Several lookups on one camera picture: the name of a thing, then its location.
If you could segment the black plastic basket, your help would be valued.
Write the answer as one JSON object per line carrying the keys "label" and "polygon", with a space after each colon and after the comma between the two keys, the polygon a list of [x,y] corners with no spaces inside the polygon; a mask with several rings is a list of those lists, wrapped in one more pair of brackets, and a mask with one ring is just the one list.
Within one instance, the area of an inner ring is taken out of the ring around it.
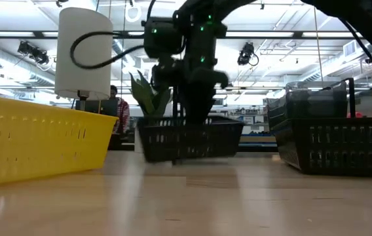
{"label": "black plastic basket", "polygon": [[220,116],[209,116],[199,125],[184,117],[142,117],[137,127],[148,163],[175,163],[235,155],[244,123]]}
{"label": "black plastic basket", "polygon": [[372,118],[288,119],[270,131],[281,160],[304,174],[372,176]]}

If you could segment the yellow plastic basket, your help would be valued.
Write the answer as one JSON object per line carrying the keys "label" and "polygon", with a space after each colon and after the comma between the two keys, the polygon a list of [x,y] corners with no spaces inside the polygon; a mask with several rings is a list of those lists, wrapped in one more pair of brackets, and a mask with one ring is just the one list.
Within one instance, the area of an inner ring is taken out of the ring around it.
{"label": "yellow plastic basket", "polygon": [[115,121],[0,98],[0,184],[102,168]]}

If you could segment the person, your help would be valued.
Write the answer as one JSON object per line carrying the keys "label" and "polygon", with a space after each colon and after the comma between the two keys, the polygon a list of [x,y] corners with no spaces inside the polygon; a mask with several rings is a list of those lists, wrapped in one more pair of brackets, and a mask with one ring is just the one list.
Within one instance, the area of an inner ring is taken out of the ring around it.
{"label": "person", "polygon": [[117,96],[118,90],[115,85],[111,85],[110,100],[117,101],[117,117],[119,118],[113,127],[113,132],[109,142],[108,150],[119,149],[122,143],[122,138],[126,136],[130,120],[130,108],[128,102]]}

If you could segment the black metal rig frame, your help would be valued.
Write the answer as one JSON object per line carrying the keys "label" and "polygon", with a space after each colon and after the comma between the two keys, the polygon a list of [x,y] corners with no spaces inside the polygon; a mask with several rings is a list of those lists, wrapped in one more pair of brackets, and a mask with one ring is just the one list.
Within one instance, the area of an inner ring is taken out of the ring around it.
{"label": "black metal rig frame", "polygon": [[354,79],[346,78],[342,81],[324,87],[323,90],[331,90],[331,94],[324,93],[320,105],[326,109],[324,115],[328,118],[347,117],[347,106],[349,106],[349,118],[356,118],[356,105],[354,94]]}

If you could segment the green artificial plant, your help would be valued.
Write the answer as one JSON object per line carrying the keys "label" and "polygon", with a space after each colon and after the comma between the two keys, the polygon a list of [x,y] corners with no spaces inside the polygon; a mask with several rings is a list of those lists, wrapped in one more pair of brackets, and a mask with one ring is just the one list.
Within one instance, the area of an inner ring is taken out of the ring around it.
{"label": "green artificial plant", "polygon": [[131,89],[133,98],[140,106],[143,115],[151,117],[162,117],[166,107],[172,99],[171,90],[163,87],[161,90],[155,90],[148,82],[141,71],[138,70],[139,79],[135,79],[130,73]]}

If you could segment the black upright rod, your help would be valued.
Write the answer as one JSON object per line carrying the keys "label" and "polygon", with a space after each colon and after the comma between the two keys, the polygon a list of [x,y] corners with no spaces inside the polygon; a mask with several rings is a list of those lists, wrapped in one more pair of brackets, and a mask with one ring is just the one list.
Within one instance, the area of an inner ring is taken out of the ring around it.
{"label": "black upright rod", "polygon": [[181,161],[181,126],[182,126],[182,118],[183,118],[183,107],[179,102],[179,91],[178,86],[173,87],[173,108],[172,108],[172,115],[175,121],[176,126],[176,156],[172,160],[173,165],[177,165],[178,161]]}

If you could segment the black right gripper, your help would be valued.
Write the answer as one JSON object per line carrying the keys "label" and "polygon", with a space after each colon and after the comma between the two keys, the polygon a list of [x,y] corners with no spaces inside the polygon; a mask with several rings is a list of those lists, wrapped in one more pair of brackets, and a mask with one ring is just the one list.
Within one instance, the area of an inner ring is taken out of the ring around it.
{"label": "black right gripper", "polygon": [[[201,54],[186,53],[183,59],[175,59],[173,54],[163,52],[158,56],[158,64],[152,67],[151,84],[157,90],[179,87],[181,104],[185,110],[185,120],[189,124],[202,124],[215,100],[216,84],[221,88],[229,84],[228,75],[214,70],[216,59]],[[192,94],[187,85],[201,84],[203,88]]]}

